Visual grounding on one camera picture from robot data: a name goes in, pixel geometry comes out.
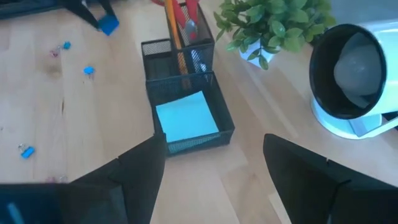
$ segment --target blue clip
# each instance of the blue clip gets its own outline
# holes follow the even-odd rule
[[[18,149],[20,150],[21,156],[24,159],[28,159],[35,152],[35,148],[32,146],[27,147],[25,144],[20,144]]]
[[[111,35],[112,32],[119,26],[118,18],[114,16],[105,15],[99,21],[99,28],[106,35]]]
[[[69,50],[70,45],[71,45],[70,42],[69,42],[69,41],[66,41],[65,43],[63,43],[62,48],[64,48],[65,50]]]
[[[92,75],[92,74],[95,72],[95,69],[94,69],[93,67],[91,67],[91,66],[87,66],[87,67],[85,67],[85,69],[83,70],[83,72],[84,72],[86,75]]]

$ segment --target mesh desk organizer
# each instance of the mesh desk organizer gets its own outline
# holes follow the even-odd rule
[[[167,22],[170,39],[141,43],[155,133],[165,133],[169,156],[227,145],[235,127],[212,71],[215,42],[200,6],[193,43],[178,25],[177,48]]]

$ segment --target black mesh pen holder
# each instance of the black mesh pen holder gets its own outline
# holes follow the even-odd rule
[[[170,39],[141,43],[146,80],[157,80],[179,75],[177,61],[172,57]]]
[[[180,3],[180,6],[186,20],[188,20],[189,16],[185,2]],[[185,29],[182,28],[177,21],[175,21],[177,26],[177,35],[181,46],[177,47],[176,39],[172,32],[172,26],[166,12],[167,25],[169,27],[169,34],[172,43],[172,53],[173,57],[175,57],[176,61],[178,62],[178,70],[181,74],[210,72],[213,70],[213,53],[215,41],[199,4],[197,15],[197,37],[193,41],[190,41]]]
[[[189,88],[184,86],[183,80],[190,83]],[[210,113],[217,125],[217,133],[168,142],[170,156],[229,144],[235,127],[213,72],[148,80],[146,86],[152,108],[155,133],[164,132],[156,106],[181,99],[199,91],[203,92]]]

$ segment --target yellow pencil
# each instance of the yellow pencil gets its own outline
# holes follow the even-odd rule
[[[172,0],[165,0],[164,6],[166,7],[167,17],[169,18],[170,25],[172,27],[172,35],[174,36],[175,46],[177,47],[177,49],[181,49],[181,42],[180,38],[178,37],[177,23],[175,21]],[[187,64],[185,63],[183,53],[178,53],[177,57],[178,57],[178,67],[180,69],[181,74],[182,75],[188,74]],[[183,79],[182,83],[184,89],[188,89],[191,86],[189,79]]]

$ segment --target red scissors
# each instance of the red scissors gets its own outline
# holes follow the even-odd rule
[[[199,0],[186,0],[189,18],[186,20],[180,4],[172,0],[175,20],[185,29],[190,42],[197,38],[198,2]]]

